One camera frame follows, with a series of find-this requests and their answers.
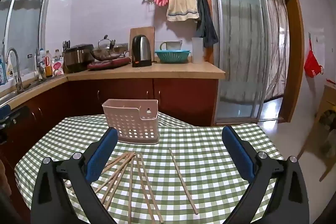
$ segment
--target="red bag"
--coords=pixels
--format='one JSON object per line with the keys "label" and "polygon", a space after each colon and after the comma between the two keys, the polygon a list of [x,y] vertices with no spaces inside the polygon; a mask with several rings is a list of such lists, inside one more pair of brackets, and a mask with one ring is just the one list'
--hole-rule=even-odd
{"label": "red bag", "polygon": [[317,62],[311,47],[311,40],[309,35],[309,53],[306,63],[304,64],[304,71],[310,78],[314,78],[319,73],[323,74],[323,67]]}

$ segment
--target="scissors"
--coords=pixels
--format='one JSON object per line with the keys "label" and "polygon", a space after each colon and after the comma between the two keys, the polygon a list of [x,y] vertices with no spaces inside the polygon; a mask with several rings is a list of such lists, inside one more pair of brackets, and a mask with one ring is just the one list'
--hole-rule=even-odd
{"label": "scissors", "polygon": [[65,52],[67,49],[69,49],[70,48],[70,40],[64,41],[63,44],[62,44],[62,47],[63,47],[63,52]]}

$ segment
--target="wooden cutting board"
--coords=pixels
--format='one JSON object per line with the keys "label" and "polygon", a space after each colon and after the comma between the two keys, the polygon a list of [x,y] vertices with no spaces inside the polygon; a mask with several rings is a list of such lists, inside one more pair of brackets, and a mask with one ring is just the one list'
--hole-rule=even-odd
{"label": "wooden cutting board", "polygon": [[131,29],[130,35],[129,35],[129,56],[132,57],[132,40],[134,36],[136,35],[145,35],[149,43],[151,45],[151,54],[152,54],[152,61],[154,61],[154,41],[155,41],[155,27],[142,27],[142,28],[133,28]]}

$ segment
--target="kettle base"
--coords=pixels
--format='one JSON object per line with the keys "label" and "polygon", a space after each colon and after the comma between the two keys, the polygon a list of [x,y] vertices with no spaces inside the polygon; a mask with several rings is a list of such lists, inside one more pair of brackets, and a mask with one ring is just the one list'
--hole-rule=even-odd
{"label": "kettle base", "polygon": [[152,65],[152,60],[132,61],[133,68],[148,67]]}

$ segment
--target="dark cloth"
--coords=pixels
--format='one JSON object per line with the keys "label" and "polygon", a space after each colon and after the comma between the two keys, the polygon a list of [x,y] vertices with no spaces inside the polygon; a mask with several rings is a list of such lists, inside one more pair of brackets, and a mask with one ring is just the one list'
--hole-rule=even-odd
{"label": "dark cloth", "polygon": [[197,0],[199,19],[196,27],[196,37],[203,37],[203,46],[209,48],[218,43],[218,37],[213,26],[208,0]]}

